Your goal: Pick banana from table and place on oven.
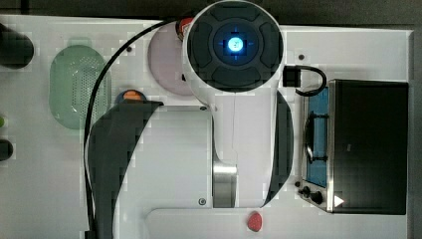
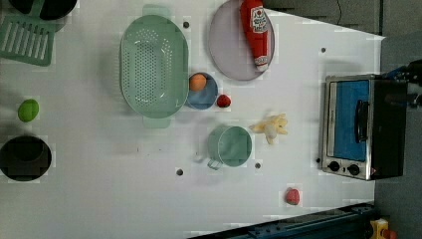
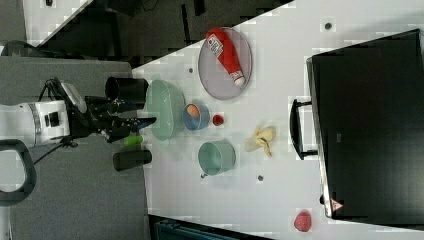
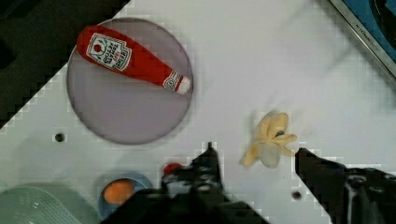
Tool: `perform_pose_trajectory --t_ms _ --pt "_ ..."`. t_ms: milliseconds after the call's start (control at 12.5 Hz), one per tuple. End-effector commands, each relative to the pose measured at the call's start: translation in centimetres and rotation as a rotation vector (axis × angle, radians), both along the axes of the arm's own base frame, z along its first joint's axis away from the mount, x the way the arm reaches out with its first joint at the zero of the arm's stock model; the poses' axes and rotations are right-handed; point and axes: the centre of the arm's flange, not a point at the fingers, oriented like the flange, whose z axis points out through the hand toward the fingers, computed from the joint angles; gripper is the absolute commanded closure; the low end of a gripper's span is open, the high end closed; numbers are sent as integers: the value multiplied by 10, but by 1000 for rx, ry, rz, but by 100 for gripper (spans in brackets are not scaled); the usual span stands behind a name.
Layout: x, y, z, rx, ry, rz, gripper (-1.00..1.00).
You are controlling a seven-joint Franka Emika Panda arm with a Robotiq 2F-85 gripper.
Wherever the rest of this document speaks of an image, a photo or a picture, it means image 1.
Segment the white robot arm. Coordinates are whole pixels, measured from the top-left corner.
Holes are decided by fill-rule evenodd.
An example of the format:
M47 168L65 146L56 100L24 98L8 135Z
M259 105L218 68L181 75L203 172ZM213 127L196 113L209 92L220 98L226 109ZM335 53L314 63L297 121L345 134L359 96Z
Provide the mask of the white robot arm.
M221 0L190 23L182 68L195 98L212 116L204 157L188 149L162 163L129 164L160 102L124 100L86 134L94 193L95 239L147 239L157 209L262 207L284 181L275 162L293 155L290 108L278 86L284 64L279 24L260 6ZM125 179L135 186L123 191Z

